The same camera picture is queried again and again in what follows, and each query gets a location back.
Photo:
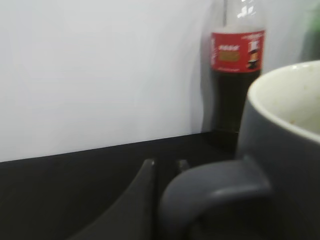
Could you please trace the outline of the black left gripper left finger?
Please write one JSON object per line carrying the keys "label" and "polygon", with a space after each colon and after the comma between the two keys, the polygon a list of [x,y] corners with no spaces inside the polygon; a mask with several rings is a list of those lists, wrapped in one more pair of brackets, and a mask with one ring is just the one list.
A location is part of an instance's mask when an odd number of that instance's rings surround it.
{"label": "black left gripper left finger", "polygon": [[156,161],[146,159],[123,194],[71,240],[150,240],[156,185]]}

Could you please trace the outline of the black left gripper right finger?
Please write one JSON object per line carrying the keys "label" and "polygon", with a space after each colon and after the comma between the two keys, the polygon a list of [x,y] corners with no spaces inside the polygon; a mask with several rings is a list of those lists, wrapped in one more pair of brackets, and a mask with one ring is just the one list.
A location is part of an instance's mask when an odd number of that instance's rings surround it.
{"label": "black left gripper right finger", "polygon": [[179,175],[190,169],[190,165],[187,160],[179,159],[176,161],[176,174]]}

